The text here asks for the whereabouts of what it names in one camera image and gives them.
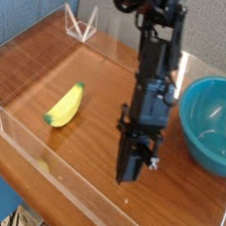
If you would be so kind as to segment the black blue robot arm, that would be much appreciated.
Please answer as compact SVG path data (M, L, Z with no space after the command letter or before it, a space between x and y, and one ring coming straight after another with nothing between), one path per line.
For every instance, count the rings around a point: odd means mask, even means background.
M131 104L121 106L116 163L118 183L136 181L141 167L155 168L163 141L161 130L168 125L181 57L181 36L187 8L182 0L113 0L122 13L134 12L140 31L139 66Z

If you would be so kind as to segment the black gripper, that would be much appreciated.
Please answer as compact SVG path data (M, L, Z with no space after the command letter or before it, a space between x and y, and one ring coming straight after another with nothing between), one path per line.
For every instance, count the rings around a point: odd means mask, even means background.
M165 79L136 77L131 104L121 106L116 181L136 181L141 167L158 163L163 141L161 131L168 125L174 106L175 86Z

